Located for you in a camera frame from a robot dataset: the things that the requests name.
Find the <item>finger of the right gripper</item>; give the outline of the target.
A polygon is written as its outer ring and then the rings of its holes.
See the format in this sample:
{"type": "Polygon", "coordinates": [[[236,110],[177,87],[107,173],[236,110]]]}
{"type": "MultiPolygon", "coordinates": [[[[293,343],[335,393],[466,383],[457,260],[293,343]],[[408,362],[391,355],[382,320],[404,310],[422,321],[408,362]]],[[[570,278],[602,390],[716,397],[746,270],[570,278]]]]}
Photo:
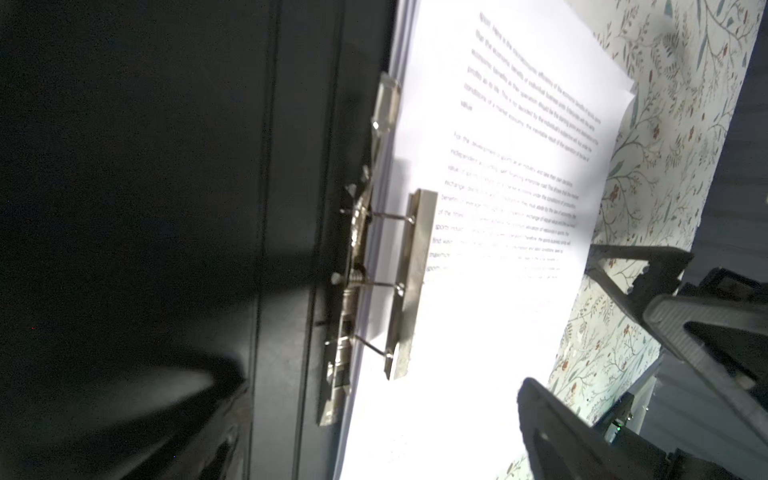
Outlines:
{"type": "Polygon", "coordinates": [[[669,246],[592,244],[584,273],[629,319],[645,327],[643,314],[646,308],[655,297],[677,291],[681,284],[680,277],[693,258],[691,252],[669,246]],[[603,268],[609,260],[645,261],[646,265],[625,292],[603,268]]]}
{"type": "Polygon", "coordinates": [[[660,295],[643,313],[643,325],[767,441],[765,305],[660,295]]]}

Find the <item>printed sheet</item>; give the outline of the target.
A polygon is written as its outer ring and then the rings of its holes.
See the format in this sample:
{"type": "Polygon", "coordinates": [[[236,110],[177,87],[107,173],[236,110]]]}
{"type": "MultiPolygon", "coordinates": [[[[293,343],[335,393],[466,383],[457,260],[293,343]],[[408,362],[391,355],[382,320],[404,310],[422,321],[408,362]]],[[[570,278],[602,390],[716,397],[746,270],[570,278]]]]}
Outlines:
{"type": "Polygon", "coordinates": [[[522,456],[632,80],[563,1],[410,1],[387,205],[436,209],[402,377],[358,351],[342,479],[493,479],[522,456]]]}

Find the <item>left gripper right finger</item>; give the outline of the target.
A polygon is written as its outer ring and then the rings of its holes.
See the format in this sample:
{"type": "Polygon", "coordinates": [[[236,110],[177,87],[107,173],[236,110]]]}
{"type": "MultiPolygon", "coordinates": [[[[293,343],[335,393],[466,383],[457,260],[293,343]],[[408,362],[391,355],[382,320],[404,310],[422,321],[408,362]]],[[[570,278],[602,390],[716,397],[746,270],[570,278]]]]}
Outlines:
{"type": "Polygon", "coordinates": [[[533,378],[517,396],[535,479],[664,479],[667,453],[625,426],[595,429],[533,378]]]}

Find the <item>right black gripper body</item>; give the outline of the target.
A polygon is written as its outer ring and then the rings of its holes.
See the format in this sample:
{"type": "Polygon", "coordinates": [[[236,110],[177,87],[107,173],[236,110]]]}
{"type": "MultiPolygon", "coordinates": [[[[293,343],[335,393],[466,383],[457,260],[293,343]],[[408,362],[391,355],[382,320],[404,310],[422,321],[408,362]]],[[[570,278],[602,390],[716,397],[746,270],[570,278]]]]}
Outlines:
{"type": "Polygon", "coordinates": [[[698,284],[685,283],[677,295],[766,305],[767,283],[725,268],[714,268],[698,284]]]}

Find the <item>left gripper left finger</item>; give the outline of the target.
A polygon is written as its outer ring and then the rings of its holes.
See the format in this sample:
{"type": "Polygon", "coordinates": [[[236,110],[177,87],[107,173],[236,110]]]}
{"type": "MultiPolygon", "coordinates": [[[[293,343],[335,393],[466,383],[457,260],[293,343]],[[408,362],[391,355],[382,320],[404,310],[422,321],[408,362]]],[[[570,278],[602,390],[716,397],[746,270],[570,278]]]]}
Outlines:
{"type": "Polygon", "coordinates": [[[217,382],[181,403],[76,442],[106,479],[240,479],[251,426],[249,384],[217,382]]]}

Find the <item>grey folder with black inside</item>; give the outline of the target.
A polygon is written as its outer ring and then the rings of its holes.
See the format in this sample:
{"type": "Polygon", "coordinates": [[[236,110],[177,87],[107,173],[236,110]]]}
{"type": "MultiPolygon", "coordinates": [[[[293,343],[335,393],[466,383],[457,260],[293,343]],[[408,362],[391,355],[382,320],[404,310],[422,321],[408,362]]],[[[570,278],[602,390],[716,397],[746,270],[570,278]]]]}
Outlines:
{"type": "Polygon", "coordinates": [[[408,1],[1,5],[1,475],[247,381],[240,479],[330,479],[350,190],[408,1]]]}

